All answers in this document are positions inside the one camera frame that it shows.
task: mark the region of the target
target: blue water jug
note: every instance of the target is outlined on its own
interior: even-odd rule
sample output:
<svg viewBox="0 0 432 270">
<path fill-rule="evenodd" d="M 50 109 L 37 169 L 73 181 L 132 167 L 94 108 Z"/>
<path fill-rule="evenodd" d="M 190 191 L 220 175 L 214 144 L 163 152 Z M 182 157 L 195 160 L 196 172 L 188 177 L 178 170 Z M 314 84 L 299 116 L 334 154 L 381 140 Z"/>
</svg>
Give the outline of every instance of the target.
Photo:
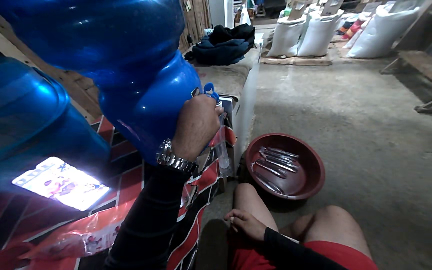
<svg viewBox="0 0 432 270">
<path fill-rule="evenodd" d="M 184 101 L 201 89 L 178 51 L 179 0 L 0 0 L 0 14 L 46 62 L 93 78 L 105 117 L 156 163 Z"/>
<path fill-rule="evenodd" d="M 49 157 L 97 175 L 110 158 L 110 146 L 71 105 L 57 81 L 1 57 L 0 191 L 29 193 L 12 180 Z"/>
</svg>

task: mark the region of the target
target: folded clothing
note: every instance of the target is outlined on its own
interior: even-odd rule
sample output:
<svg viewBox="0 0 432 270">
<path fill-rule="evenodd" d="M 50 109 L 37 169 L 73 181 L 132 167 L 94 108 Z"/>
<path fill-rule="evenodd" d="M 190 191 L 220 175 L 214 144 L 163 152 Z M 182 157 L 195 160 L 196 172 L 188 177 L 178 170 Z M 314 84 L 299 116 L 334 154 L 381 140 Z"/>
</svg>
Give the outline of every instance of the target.
<svg viewBox="0 0 432 270">
<path fill-rule="evenodd" d="M 209 42 L 213 45 L 232 39 L 247 41 L 249 47 L 252 48 L 255 44 L 255 27 L 247 23 L 240 24 L 233 29 L 216 25 L 213 33 L 209 36 Z"/>
<path fill-rule="evenodd" d="M 210 36 L 203 36 L 201 42 L 192 47 L 196 61 L 204 65 L 225 66 L 237 63 L 251 48 L 244 39 L 231 39 L 213 45 Z"/>
</svg>

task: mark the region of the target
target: red shorts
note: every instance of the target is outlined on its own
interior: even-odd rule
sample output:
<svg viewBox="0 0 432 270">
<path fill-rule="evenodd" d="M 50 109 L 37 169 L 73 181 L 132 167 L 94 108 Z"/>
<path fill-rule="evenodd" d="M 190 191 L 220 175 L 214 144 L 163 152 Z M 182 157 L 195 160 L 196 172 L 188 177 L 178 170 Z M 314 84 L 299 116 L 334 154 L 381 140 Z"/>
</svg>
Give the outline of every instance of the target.
<svg viewBox="0 0 432 270">
<path fill-rule="evenodd" d="M 229 237 L 230 270 L 273 270 L 276 267 L 268 261 L 261 251 L 250 242 L 236 237 Z M 312 241 L 303 244 L 305 247 L 324 255 L 348 270 L 378 270 L 375 262 L 368 256 L 352 247 L 335 242 Z"/>
</svg>

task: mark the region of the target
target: blue handle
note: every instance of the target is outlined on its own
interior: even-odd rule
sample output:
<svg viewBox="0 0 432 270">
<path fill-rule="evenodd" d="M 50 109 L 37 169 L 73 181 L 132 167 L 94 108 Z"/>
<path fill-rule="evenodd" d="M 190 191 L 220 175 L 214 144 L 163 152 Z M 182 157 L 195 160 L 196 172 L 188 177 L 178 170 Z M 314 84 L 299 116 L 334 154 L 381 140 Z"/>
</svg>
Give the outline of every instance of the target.
<svg viewBox="0 0 432 270">
<path fill-rule="evenodd" d="M 219 103 L 219 95 L 215 92 L 215 86 L 213 83 L 206 83 L 203 87 L 203 91 L 206 95 L 215 99 L 216 103 Z"/>
</svg>

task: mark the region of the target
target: man's right hand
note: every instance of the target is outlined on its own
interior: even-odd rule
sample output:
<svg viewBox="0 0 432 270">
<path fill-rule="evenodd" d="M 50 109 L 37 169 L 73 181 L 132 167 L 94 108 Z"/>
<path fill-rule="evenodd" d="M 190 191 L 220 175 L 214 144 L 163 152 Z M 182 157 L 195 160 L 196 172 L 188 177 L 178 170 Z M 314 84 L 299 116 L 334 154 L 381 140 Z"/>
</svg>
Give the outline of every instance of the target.
<svg viewBox="0 0 432 270">
<path fill-rule="evenodd" d="M 233 209 L 225 215 L 224 220 L 230 221 L 231 227 L 236 232 L 243 231 L 256 241 L 263 242 L 265 240 L 267 226 L 244 210 Z"/>
<path fill-rule="evenodd" d="M 194 162 L 218 132 L 219 115 L 223 112 L 222 107 L 216 107 L 216 100 L 207 95 L 197 95 L 184 102 L 171 140 L 173 154 Z"/>
</svg>

